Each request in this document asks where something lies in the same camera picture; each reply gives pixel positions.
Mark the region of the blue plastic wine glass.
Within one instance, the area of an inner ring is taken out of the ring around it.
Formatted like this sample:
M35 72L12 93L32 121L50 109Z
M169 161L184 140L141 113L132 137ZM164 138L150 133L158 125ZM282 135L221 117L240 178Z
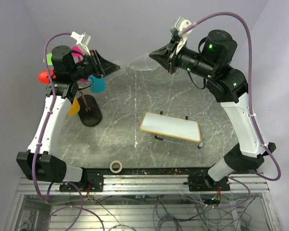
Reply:
M95 76L90 76L92 85L90 87L93 93L102 93L106 89L106 83L104 78L96 78Z

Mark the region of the clear plastic cup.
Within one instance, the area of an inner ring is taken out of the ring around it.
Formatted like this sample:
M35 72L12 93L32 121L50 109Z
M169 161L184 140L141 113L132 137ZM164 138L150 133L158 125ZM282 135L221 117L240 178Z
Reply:
M159 67L158 62L149 57L149 53L140 55L129 62L115 60L114 63L120 66L120 69L115 72L117 76L123 75L127 69L134 71L153 71Z

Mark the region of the pink plastic wine glass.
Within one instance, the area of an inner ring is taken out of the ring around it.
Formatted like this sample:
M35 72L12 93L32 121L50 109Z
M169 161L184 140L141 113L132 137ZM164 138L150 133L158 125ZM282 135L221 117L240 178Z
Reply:
M78 66L80 66L82 64L83 52L77 46L72 47L71 51L72 51L72 56L74 58L78 59L77 64L78 64ZM90 82L90 79L89 78L81 78L79 81L86 85L88 82Z

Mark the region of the orange plastic wine glass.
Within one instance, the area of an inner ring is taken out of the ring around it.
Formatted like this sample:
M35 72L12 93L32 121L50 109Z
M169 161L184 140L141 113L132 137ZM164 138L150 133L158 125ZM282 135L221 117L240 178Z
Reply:
M73 115L77 114L79 112L79 110L80 110L80 104L79 104L77 98L75 97L69 111L67 112L67 115L73 116Z

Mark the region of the green plastic wine glass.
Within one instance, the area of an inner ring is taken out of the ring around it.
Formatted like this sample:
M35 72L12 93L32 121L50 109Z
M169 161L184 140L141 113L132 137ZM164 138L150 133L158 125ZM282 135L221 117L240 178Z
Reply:
M46 54L47 65L52 65L52 53Z

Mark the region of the red plastic wine glass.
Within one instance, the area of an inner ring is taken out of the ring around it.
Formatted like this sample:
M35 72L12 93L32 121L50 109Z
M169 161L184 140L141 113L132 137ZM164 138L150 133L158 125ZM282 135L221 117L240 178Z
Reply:
M49 73L51 74L51 78L52 79L56 79L56 75L54 74L53 70L50 69ZM50 83L50 80L49 80L49 75L48 75L48 72L47 70L43 70L41 71L39 74L38 74L38 81L42 84L48 84Z

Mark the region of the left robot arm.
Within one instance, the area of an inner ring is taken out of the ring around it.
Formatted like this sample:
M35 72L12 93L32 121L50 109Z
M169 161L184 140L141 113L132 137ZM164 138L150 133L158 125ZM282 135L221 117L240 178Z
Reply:
M83 191L89 184L85 170L67 165L55 153L63 121L79 90L79 80L91 75L106 77L118 71L120 66L104 59L95 50L84 54L80 62L75 62L73 53L65 45L52 49L55 79L47 85L44 112L36 135L27 151L17 154L16 161L28 180L71 181L77 191Z

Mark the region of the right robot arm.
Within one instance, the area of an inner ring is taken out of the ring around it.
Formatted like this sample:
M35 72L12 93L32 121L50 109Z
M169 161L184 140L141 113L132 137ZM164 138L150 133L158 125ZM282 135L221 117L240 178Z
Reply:
M249 112L248 82L244 74L231 67L237 42L223 30L212 30L198 45L198 51L179 47L178 35L160 49L150 52L149 57L170 74L178 68L203 78L204 87L225 110L235 130L236 144L221 160L207 171L203 186L214 190L220 180L234 171L253 171L264 163L264 156L272 153L274 143L265 143L263 135L254 125L255 118Z

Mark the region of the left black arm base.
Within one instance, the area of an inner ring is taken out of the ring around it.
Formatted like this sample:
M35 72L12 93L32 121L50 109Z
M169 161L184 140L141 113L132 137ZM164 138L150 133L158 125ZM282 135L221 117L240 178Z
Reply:
M75 186L81 191L101 192L104 186L102 169L83 167L57 167L54 175L61 180L60 192L76 192Z

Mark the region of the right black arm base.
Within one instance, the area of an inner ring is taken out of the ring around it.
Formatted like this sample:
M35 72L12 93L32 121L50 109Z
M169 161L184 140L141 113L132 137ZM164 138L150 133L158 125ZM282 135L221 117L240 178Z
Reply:
M216 192L218 189L223 192L230 190L229 180L227 177L223 177L220 181L213 181L207 175L191 175L188 176L187 181L184 182L183 185L187 185L190 192Z

